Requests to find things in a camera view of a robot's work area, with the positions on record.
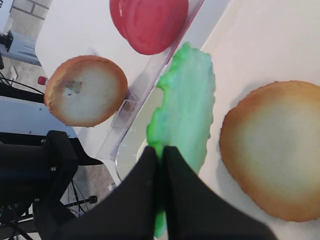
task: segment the red bottle cap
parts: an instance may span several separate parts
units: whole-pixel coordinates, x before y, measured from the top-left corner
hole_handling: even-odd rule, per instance
[[[112,20],[138,52],[153,55],[171,46],[188,17],[188,0],[110,0]]]
[[[38,77],[38,84],[39,85],[46,85],[46,81],[47,81],[47,78],[45,76]]]

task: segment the green play dough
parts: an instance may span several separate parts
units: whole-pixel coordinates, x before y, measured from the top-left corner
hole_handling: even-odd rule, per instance
[[[207,155],[207,140],[214,121],[215,75],[211,56],[185,43],[173,56],[169,71],[160,77],[162,106],[153,113],[146,135],[162,159],[164,146],[175,146],[198,174]],[[157,214],[155,235],[166,229],[164,211]]]

